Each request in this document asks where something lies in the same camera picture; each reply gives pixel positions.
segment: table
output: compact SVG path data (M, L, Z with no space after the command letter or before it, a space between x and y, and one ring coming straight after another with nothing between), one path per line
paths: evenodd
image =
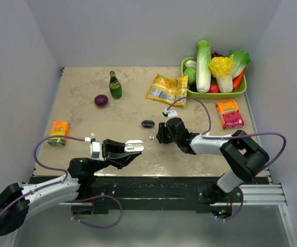
M121 82L123 96L112 99L109 92L109 71L114 70ZM149 140L155 136L159 122L165 121L162 111L169 105L146 99L146 94L157 74L169 78L181 76L179 67L66 67L48 121L46 136L54 121L70 123L69 135L95 137L97 141L112 139L118 142L139 139L144 141L144 151L122 170L107 167L97 175L120 176L221 176L230 169L221 156L201 154L190 155L181 152L175 144L163 145ZM98 108L94 98L98 94L109 97L108 106ZM212 120L210 135L234 133L234 129L223 130L215 104L219 100L202 100ZM245 121L242 130L253 133L254 128L244 95L236 98ZM186 106L174 107L190 132L203 132L208 128L208 117L204 108L194 100L187 100ZM143 120L153 120L155 127L144 129ZM89 144L67 140L65 147L52 147L43 143L40 160L43 164L68 168L74 157L89 157ZM34 175L61 175L61 172L37 167Z

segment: red tomato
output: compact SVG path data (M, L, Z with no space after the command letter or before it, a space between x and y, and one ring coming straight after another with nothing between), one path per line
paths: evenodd
M219 87L217 84L211 84L208 93L219 93Z

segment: yellow chip bag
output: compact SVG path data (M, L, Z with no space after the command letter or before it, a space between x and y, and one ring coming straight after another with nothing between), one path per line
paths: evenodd
M169 79L157 74L146 98L172 104L175 100L187 95L188 76ZM186 99L175 103L175 106L184 107Z

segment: red onion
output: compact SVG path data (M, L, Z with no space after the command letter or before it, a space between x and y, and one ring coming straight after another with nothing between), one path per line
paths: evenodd
M94 101L95 105L97 105L98 107L104 107L108 103L108 98L106 95L100 94L95 97Z

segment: green basket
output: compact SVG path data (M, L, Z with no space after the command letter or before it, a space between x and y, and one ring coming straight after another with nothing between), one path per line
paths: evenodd
M183 72L185 70L185 63L189 60L196 61L196 58L185 58L182 63L181 63L181 76L183 76ZM233 99L240 94L243 94L247 90L247 81L246 77L243 76L242 81L240 83L240 86L236 89L233 90L231 93L198 93L198 92L193 92L189 89L187 96L191 96L194 98L198 99Z

